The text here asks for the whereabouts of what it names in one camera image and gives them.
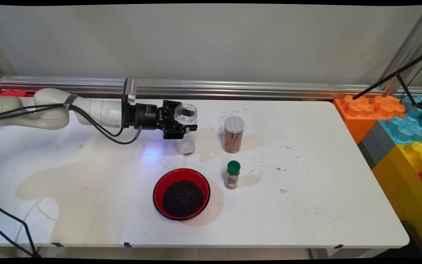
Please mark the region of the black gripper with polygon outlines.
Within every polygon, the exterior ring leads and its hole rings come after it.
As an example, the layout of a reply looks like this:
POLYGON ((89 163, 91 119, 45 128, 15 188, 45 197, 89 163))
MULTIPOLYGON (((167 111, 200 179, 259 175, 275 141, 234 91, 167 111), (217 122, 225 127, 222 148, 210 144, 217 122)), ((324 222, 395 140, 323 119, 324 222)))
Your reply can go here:
POLYGON ((178 125, 174 120, 177 107, 182 103, 163 100, 162 107, 153 104, 130 104, 122 106, 122 126, 142 130, 163 130, 164 140, 181 140, 185 134, 196 132, 197 125, 178 125))

